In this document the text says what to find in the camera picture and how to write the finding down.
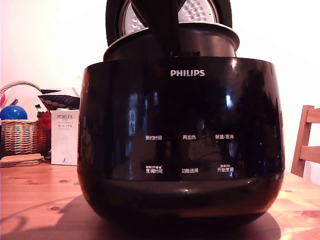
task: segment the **wooden chair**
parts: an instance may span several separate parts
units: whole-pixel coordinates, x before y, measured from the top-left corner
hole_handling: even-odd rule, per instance
[[[304,105],[296,139],[291,173],[303,177],[306,161],[320,163],[320,146],[308,146],[311,124],[320,124],[320,108]]]

